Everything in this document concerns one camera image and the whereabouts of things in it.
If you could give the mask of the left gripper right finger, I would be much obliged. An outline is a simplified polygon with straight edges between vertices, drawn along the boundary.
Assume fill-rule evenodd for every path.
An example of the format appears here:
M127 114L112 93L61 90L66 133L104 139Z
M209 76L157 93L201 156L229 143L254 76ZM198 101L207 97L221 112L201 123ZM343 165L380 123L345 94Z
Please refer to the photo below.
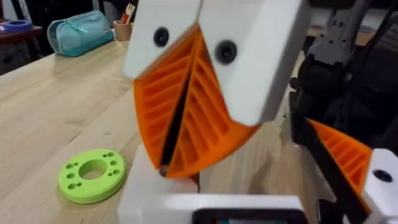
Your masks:
M342 223L397 223L397 156L370 148L313 119L303 122L311 153L342 216Z

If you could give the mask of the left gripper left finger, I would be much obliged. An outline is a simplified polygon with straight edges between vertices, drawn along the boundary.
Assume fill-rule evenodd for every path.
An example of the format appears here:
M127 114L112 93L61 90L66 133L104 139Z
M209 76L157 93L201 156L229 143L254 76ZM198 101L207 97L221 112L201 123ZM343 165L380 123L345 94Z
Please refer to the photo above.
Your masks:
M145 146L137 147L132 166L127 175L118 207L121 224L149 223L154 212L145 214L158 205L162 196L173 194L197 194L198 184L191 178L166 179L154 168Z

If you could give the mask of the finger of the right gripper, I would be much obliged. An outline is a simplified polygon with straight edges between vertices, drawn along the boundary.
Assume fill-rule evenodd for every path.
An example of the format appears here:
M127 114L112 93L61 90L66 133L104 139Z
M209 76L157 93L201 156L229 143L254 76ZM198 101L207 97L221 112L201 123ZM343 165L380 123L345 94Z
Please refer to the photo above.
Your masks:
M166 177L199 173L275 118L311 20L308 1L204 1L165 143Z
M124 67L155 168L170 164L200 35L201 1L139 1Z

